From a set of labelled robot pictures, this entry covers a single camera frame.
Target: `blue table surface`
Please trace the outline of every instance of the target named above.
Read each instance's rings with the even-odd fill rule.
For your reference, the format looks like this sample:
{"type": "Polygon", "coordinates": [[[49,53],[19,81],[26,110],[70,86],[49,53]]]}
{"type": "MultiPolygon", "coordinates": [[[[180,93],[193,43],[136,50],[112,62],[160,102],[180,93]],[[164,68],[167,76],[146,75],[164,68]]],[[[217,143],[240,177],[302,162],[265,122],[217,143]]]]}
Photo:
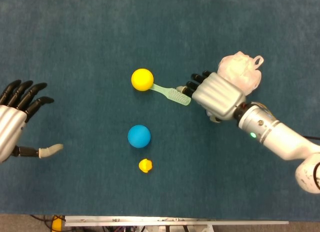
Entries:
{"type": "Polygon", "coordinates": [[[213,124],[130,77],[145,67],[176,87],[242,51],[264,57],[259,101],[304,135],[320,135],[320,0],[0,0],[0,88],[47,82],[50,96],[19,145],[63,143],[51,158],[0,165],[0,212],[320,219],[320,197],[283,161],[237,129],[213,124]],[[135,124],[151,144],[127,142],[135,124]],[[153,170],[138,169],[141,159],[153,170]]]}

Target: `silver robotic hand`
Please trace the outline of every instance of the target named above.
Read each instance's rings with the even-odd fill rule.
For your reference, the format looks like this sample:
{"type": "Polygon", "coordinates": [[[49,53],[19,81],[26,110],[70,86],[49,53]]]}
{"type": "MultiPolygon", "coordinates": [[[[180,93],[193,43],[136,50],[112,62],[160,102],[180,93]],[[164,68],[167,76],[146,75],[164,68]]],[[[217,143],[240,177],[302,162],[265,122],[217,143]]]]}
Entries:
{"type": "Polygon", "coordinates": [[[20,80],[16,80],[10,83],[0,96],[0,163],[10,155],[41,158],[62,149],[61,144],[38,150],[16,145],[29,119],[41,106],[54,102],[46,96],[32,102],[34,96],[47,86],[46,83],[34,86],[32,84],[32,81],[21,83],[20,80]]]}
{"type": "Polygon", "coordinates": [[[262,104],[246,104],[243,92],[216,73],[193,74],[180,90],[200,104],[214,122],[236,119],[238,127],[284,160],[305,159],[296,169],[298,184],[320,194],[320,146],[277,120],[262,104]]]}

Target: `white mesh sponge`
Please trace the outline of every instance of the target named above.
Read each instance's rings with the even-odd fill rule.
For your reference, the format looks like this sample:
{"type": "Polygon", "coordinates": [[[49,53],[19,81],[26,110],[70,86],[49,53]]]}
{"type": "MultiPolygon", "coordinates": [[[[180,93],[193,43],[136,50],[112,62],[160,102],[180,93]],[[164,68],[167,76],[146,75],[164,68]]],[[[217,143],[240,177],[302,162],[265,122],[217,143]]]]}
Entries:
{"type": "Polygon", "coordinates": [[[260,84],[261,72],[257,69],[263,62],[262,56],[251,58],[238,51],[235,55],[222,58],[217,73],[247,96],[260,84]]]}

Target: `robotic hand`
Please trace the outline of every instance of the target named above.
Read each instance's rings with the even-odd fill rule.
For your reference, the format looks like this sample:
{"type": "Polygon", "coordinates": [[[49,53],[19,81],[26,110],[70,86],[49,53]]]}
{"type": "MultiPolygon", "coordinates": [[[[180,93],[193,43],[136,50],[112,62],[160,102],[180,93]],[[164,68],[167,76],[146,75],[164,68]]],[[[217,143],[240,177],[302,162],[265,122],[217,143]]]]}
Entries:
{"type": "Polygon", "coordinates": [[[39,150],[16,146],[29,119],[41,106],[54,102],[52,98],[46,96],[32,102],[34,96],[47,86],[46,83],[40,83],[31,87],[32,84],[32,81],[21,83],[20,80],[16,80],[10,83],[0,96],[0,163],[10,155],[42,158],[63,148],[62,144],[39,150]]]}
{"type": "Polygon", "coordinates": [[[284,160],[305,159],[295,178],[306,191],[320,194],[320,146],[277,120],[260,103],[246,104],[244,93],[216,73],[193,74],[180,91],[194,99],[214,122],[236,119],[238,127],[284,160]]]}

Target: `floor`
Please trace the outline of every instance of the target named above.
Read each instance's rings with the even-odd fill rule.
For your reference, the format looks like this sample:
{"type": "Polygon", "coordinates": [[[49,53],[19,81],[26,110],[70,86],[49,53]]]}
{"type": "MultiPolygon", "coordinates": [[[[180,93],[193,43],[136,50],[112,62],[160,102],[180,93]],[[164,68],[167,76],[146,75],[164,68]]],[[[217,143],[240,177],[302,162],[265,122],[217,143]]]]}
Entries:
{"type": "MultiPolygon", "coordinates": [[[[1,232],[49,232],[43,222],[28,215],[0,215],[1,232]]],[[[318,232],[320,222],[292,222],[274,226],[215,226],[214,232],[318,232]]],[[[77,229],[77,232],[102,232],[102,228],[77,229]]]]}

